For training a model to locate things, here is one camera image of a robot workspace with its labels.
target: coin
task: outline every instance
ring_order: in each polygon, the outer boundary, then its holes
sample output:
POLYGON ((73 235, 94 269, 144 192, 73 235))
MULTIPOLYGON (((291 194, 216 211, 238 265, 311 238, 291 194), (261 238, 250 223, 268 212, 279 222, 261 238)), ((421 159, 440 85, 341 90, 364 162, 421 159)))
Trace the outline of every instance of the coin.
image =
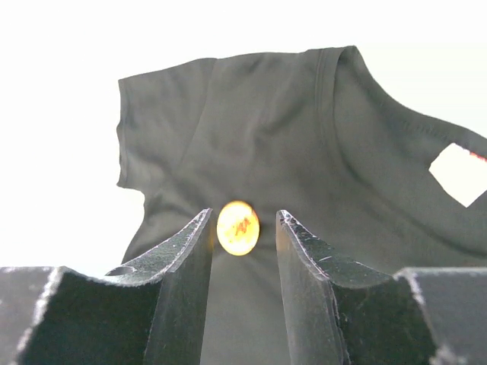
POLYGON ((228 253, 243 256, 252 251, 259 239, 259 231, 259 218, 246 202, 230 202, 221 209, 216 233, 228 253))

